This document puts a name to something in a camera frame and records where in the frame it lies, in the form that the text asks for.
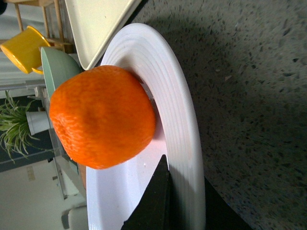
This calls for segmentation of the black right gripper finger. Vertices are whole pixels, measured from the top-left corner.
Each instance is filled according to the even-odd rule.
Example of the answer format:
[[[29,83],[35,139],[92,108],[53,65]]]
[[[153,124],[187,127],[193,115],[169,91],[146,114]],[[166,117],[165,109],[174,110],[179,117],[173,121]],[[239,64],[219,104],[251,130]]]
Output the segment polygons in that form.
[[[172,178],[162,155],[144,194],[123,230],[168,230]]]

